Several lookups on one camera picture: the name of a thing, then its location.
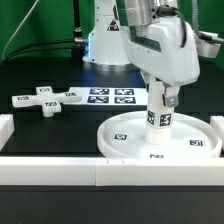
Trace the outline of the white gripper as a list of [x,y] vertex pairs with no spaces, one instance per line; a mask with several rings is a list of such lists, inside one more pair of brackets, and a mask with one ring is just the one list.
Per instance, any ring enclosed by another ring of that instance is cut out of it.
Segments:
[[130,27],[120,27],[127,59],[143,70],[141,76],[149,99],[153,99],[158,78],[165,82],[163,105],[168,108],[179,105],[179,86],[195,82],[200,74],[194,33],[189,23],[185,25],[184,47],[181,46],[183,31],[178,17],[161,18],[146,26],[145,36],[135,40],[131,38]]

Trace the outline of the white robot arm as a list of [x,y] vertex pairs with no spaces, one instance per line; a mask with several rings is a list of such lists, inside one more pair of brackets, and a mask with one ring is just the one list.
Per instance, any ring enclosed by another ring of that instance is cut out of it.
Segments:
[[95,0],[95,26],[88,36],[86,66],[101,71],[141,70],[164,85],[163,104],[178,105],[179,88],[195,82],[200,56],[214,58],[224,39],[201,31],[198,10],[186,22],[177,0]]

